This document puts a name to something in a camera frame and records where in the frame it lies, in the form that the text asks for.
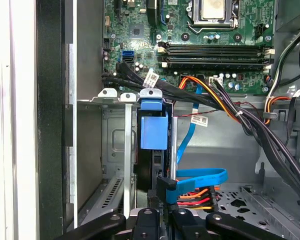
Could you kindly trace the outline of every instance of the cable tie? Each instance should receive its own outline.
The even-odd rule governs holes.
[[[244,114],[242,111],[238,111],[235,116],[238,117],[239,115],[242,115],[242,114]]]

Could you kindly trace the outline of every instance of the capacitor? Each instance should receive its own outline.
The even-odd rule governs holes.
[[[262,91],[263,91],[264,93],[267,93],[267,92],[269,92],[269,88],[268,88],[267,86],[265,86],[264,88],[262,88]]]
[[[212,41],[213,39],[215,39],[215,35],[210,34],[210,35],[209,35],[209,40]]]
[[[165,22],[168,23],[169,21],[170,21],[170,15],[167,14],[167,15],[165,15]]]

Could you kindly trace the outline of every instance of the barcode label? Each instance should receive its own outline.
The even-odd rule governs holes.
[[[297,98],[299,96],[300,96],[300,89],[295,92],[295,94],[293,95],[293,98]]]
[[[153,89],[159,79],[159,75],[154,73],[153,69],[150,69],[148,74],[145,77],[143,86],[147,89]]]
[[[191,123],[202,127],[208,127],[208,118],[205,116],[193,115],[191,117]]]
[[[169,0],[168,4],[169,5],[178,5],[178,0]]]

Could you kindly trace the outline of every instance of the black ram slot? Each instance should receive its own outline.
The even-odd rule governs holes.
[[[248,62],[204,62],[204,61],[169,61],[169,69],[204,69],[204,70],[236,70],[236,71],[261,71],[267,64]]]
[[[211,50],[234,50],[234,51],[259,51],[263,52],[264,47],[262,46],[248,46],[248,45],[203,45],[203,44],[171,44],[169,42],[158,42],[158,47],[163,47],[167,50],[178,50],[178,49],[211,49]]]
[[[200,56],[200,57],[228,57],[228,58],[263,58],[264,55],[259,52],[250,53],[250,52],[217,52],[217,51],[189,51],[189,50],[180,50],[180,51],[168,51],[169,56]]]
[[[229,58],[220,58],[220,59],[203,59],[203,58],[186,58],[186,57],[163,57],[159,58],[160,62],[207,62],[207,63],[248,63],[248,64],[269,64],[268,60],[264,59],[229,59]]]

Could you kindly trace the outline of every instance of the orange wire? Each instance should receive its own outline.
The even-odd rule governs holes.
[[[184,87],[186,86],[186,81],[188,79],[191,79],[192,81],[196,82],[197,84],[200,84],[218,103],[219,105],[223,108],[223,110],[227,113],[227,115],[229,117],[231,117],[232,119],[234,119],[236,122],[240,123],[239,120],[231,113],[228,111],[228,109],[226,108],[226,106],[222,103],[221,99],[218,97],[218,95],[216,95],[216,93],[214,93],[205,83],[203,83],[201,80],[199,80],[196,77],[193,76],[187,76],[184,77],[179,85],[180,89],[184,89]]]
[[[271,98],[270,101],[268,102],[268,105],[266,108],[267,113],[271,112],[271,105],[274,104],[278,100],[291,100],[291,98],[287,97],[287,96],[277,96],[277,97]],[[264,124],[267,125],[270,123],[270,121],[271,121],[270,119],[267,119]]]
[[[207,192],[209,189],[205,188],[201,192],[198,192],[196,195],[191,195],[191,196],[180,196],[181,199],[194,199],[194,198],[200,198],[202,194]]]

